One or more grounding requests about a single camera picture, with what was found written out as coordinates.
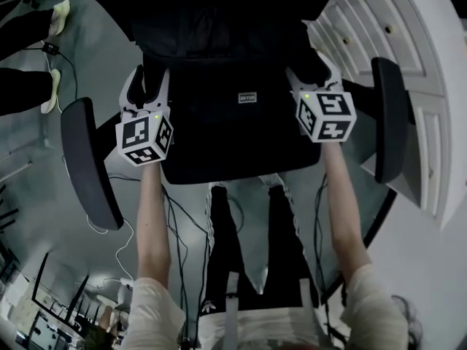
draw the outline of black pants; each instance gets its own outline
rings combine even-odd
[[[15,17],[0,27],[0,61],[49,36],[53,9]],[[52,77],[45,71],[0,69],[0,115],[24,112],[48,100]]]
[[[281,186],[269,190],[269,263],[264,292],[258,295],[244,271],[242,251],[236,235],[224,187],[212,188],[210,218],[214,229],[214,248],[207,267],[204,304],[209,314],[225,310],[228,274],[239,273],[237,295],[239,310],[301,307],[299,280],[310,279],[312,302],[319,306],[317,290],[304,256],[304,248],[296,235],[293,213]]]

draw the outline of office chair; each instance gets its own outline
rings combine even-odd
[[[290,1],[287,9],[271,11],[230,1],[219,7],[172,4],[154,14],[147,6],[153,0],[140,1],[135,11],[142,14],[133,16],[131,27],[143,64],[120,99],[144,108],[158,97],[169,70],[167,100],[174,135],[162,167],[170,183],[241,179],[318,162],[320,145],[301,133],[285,70],[292,69],[299,82],[316,88],[330,76],[301,22],[316,19],[328,0]],[[201,27],[195,33],[185,30],[192,27],[193,17]],[[375,59],[374,75],[381,105],[373,115],[381,128],[377,178],[386,182],[400,172],[398,161],[403,160],[393,149],[390,132],[399,131],[402,141],[406,135],[404,128],[394,127],[398,115],[390,111],[397,104],[404,117],[407,105],[405,98],[394,99],[402,93],[405,97],[397,65]],[[391,91],[391,85],[397,91]],[[244,94],[254,102],[242,99]],[[112,124],[119,122],[116,114],[96,129],[88,98],[70,104],[61,116],[63,153],[78,198],[93,224],[110,230],[123,225],[104,166],[116,146]]]

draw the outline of white cable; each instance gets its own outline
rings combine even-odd
[[[122,281],[119,280],[119,279],[104,279],[104,280],[102,281],[102,287],[100,287],[99,285],[96,285],[96,286],[93,286],[93,285],[91,285],[91,284],[86,284],[86,285],[88,285],[89,287],[92,287],[92,288],[94,288],[94,289],[103,289],[103,288],[105,288],[105,282],[106,282],[106,281],[117,281],[117,282],[119,282],[119,283],[122,283]],[[83,283],[83,281],[75,281],[75,282],[74,282],[74,285],[81,285],[82,283]]]
[[[130,277],[131,283],[134,285],[133,276],[130,275],[130,273],[123,267],[121,261],[118,259],[118,253],[120,253],[122,250],[124,250],[124,249],[128,246],[128,244],[130,243],[130,241],[131,241],[131,239],[133,238],[133,235],[134,235],[134,229],[133,229],[133,227],[131,226],[131,224],[128,223],[128,221],[127,221],[125,218],[123,218],[123,221],[130,227],[130,229],[131,229],[131,236],[130,236],[130,238],[128,239],[128,241],[126,242],[125,246],[123,246],[123,247],[121,247],[121,248],[119,248],[119,249],[117,250],[117,252],[115,253],[115,258],[117,259],[117,262],[118,262],[118,264],[120,265],[120,267],[122,268],[122,270],[124,270],[125,273]]]
[[[49,58],[47,57],[46,52],[44,52],[44,57],[45,57],[45,60],[47,61],[47,68],[49,69],[49,72],[51,73],[52,72],[52,67],[50,67]],[[60,114],[63,113],[63,110],[60,107],[60,100],[58,99],[58,94],[57,94],[57,107],[58,107],[58,111],[60,112]]]
[[[86,219],[88,220],[88,224],[89,224],[89,227],[91,227],[91,229],[94,231],[94,232],[97,232],[99,235],[105,235],[107,232],[109,232],[109,230],[105,230],[105,232],[101,232],[100,230],[97,230],[93,227],[93,225],[90,223],[90,220],[89,220],[89,215],[86,214]]]

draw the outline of person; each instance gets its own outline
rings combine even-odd
[[[88,328],[85,336],[84,350],[110,350],[118,336],[118,328],[125,321],[128,323],[128,314],[115,310],[117,303],[102,295],[97,296],[104,307],[104,312],[98,325]]]
[[[333,249],[347,285],[342,319],[346,349],[402,350],[408,323],[382,284],[363,244],[360,216],[339,143],[324,143]],[[245,272],[236,228],[221,183],[209,186],[211,246],[199,340],[210,349],[331,349],[317,321],[317,293],[294,227],[290,195],[277,175],[269,187],[269,273],[260,296]],[[183,312],[167,291],[170,252],[158,164],[145,166],[137,217],[138,279],[125,350],[177,349]]]
[[[59,35],[70,13],[70,1],[56,4],[53,9],[30,12],[14,17],[0,27],[0,61],[29,45]],[[24,112],[41,105],[47,114],[57,103],[61,74],[57,69],[48,71],[21,71],[0,68],[2,93],[6,98],[0,115]]]

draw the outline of floor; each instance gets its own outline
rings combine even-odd
[[[48,9],[62,0],[40,0],[41,8]],[[108,14],[94,0],[71,0],[72,13],[65,31],[54,42],[76,66],[79,96],[93,100],[96,124],[100,125],[118,111],[118,96],[130,72],[142,61],[138,47],[130,43]],[[19,6],[12,15],[21,15],[30,8]],[[22,51],[3,61],[1,66],[22,70],[45,70],[46,63],[40,51]],[[61,58],[52,58],[51,65],[62,73],[59,90],[62,108],[73,101],[74,80],[69,64]],[[363,232],[366,232],[387,195],[387,188],[377,184],[360,168],[374,152],[376,127],[374,121],[359,115],[352,138],[344,145],[352,181],[360,204]],[[62,162],[60,113],[40,114],[39,108],[1,118],[0,123],[0,176],[8,174],[31,161],[32,166],[7,180],[3,194],[2,212],[18,207],[17,222],[1,235],[4,242],[18,256],[20,269],[33,279],[45,253],[49,252],[44,289],[57,299],[69,303],[76,292],[75,282],[90,274],[87,290],[116,299],[118,283],[105,278],[119,279],[125,274],[115,260],[115,252],[123,246],[131,232],[128,227],[109,232],[105,236],[93,232],[87,222]],[[122,173],[139,177],[140,171],[127,164],[116,152],[106,159],[109,173]],[[315,193],[324,174],[323,163],[310,168],[283,173],[293,194],[301,239],[304,242],[310,268],[314,271],[313,219]],[[117,202],[124,217],[136,225],[139,185],[135,182],[113,180]],[[166,185],[171,197],[203,227],[207,184],[191,186]],[[229,187],[244,212],[244,227],[239,233],[242,252],[250,278],[260,284],[261,271],[267,261],[267,192],[258,179],[232,182]],[[240,226],[240,213],[235,205],[232,212]],[[185,264],[185,284],[190,307],[190,323],[196,320],[196,306],[201,288],[201,269],[204,252],[204,234],[176,209],[182,240],[188,246]],[[320,210],[323,224],[323,268],[329,284],[337,274],[336,259],[329,242],[327,199],[323,197]],[[179,299],[180,275],[177,267],[175,238],[171,235],[173,263],[170,291]],[[136,275],[136,239],[120,253],[128,271]]]

